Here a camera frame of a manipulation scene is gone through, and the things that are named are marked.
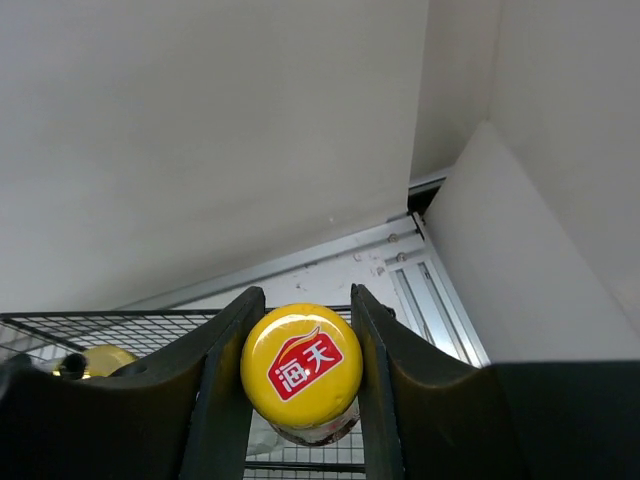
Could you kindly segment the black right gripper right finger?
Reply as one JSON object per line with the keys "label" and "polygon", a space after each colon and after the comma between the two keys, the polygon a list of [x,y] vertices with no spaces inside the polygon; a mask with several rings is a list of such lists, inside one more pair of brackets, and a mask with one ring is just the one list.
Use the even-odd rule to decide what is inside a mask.
{"label": "black right gripper right finger", "polygon": [[635,361],[476,368],[351,288],[362,347],[358,395],[370,479],[635,479]]}

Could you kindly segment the glass oil bottle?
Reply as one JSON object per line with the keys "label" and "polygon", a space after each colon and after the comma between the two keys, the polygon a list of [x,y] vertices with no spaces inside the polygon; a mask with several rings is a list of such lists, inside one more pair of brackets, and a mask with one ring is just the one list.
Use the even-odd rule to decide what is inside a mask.
{"label": "glass oil bottle", "polygon": [[72,353],[59,360],[52,370],[54,376],[67,380],[108,377],[121,367],[137,360],[133,354],[114,345],[98,345],[81,353]]}

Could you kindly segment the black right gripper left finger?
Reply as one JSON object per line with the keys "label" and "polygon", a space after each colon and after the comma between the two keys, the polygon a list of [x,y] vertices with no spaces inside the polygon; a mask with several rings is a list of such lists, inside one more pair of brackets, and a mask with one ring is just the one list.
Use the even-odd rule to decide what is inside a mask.
{"label": "black right gripper left finger", "polygon": [[18,354],[1,365],[5,479],[239,479],[252,406],[240,380],[262,289],[108,377],[68,380]]}

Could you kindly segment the yellow cap sauce bottle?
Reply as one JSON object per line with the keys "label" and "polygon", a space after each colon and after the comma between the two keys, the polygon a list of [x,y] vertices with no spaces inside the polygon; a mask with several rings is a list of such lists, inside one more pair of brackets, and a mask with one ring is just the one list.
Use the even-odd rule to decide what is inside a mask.
{"label": "yellow cap sauce bottle", "polygon": [[364,361],[337,311],[311,303],[274,308],[249,332],[241,381],[255,411],[286,440],[321,447],[359,421]]}

